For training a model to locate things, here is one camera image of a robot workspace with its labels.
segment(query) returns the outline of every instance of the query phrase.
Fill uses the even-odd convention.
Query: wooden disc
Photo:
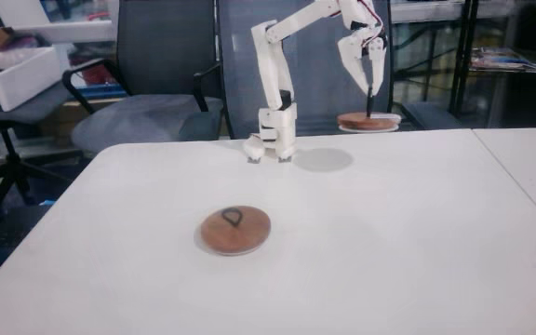
[[[339,126],[357,130],[385,130],[398,125],[397,119],[367,117],[365,112],[340,114],[336,119]]]
[[[202,240],[221,255],[241,255],[259,247],[270,234],[270,218],[247,206],[225,208],[202,223]]]

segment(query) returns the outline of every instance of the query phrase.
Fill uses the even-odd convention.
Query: mesh chair back
[[[191,94],[216,63],[214,0],[121,0],[117,63],[132,94]],[[220,98],[220,75],[204,79]]]

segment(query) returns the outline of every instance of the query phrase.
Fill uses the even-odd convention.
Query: shelf
[[[394,1],[391,6],[392,23],[457,20],[462,14],[462,0],[410,2]],[[481,0],[477,18],[503,18],[516,7],[514,0]]]
[[[472,73],[487,74],[536,74],[535,69],[490,69],[490,68],[469,68]]]

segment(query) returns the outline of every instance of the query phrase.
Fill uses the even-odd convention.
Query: robotic arm
[[[244,145],[252,162],[259,161],[265,148],[276,149],[281,160],[290,159],[295,150],[297,106],[282,41],[317,20],[338,15],[342,15],[344,26],[352,31],[338,43],[344,68],[368,96],[368,106],[378,94],[387,41],[382,19],[371,0],[315,0],[280,22],[271,20],[253,27],[261,83],[269,108],[260,109],[260,134],[252,136]],[[371,87],[361,61],[366,55],[373,68]]]

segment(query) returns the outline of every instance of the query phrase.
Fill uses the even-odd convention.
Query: black chair
[[[91,113],[74,129],[74,144],[97,153],[121,143],[216,140],[228,114],[215,23],[214,0],[121,0],[117,64],[94,60],[63,76]],[[128,97],[95,113],[71,77],[99,65]]]
[[[14,183],[18,186],[18,190],[24,201],[30,202],[28,177],[51,179],[67,184],[72,182],[71,179],[49,172],[31,164],[30,161],[21,159],[14,149],[14,145],[7,131],[9,128],[17,125],[34,125],[38,123],[54,112],[68,98],[69,95],[63,85],[57,83],[12,111],[4,112],[0,108],[0,134],[3,136],[7,148],[6,162],[0,166],[0,178],[3,178],[0,183],[0,207]],[[66,156],[66,154],[62,154],[52,156],[50,157],[51,159],[39,159],[39,161],[48,163],[53,160],[65,158]]]

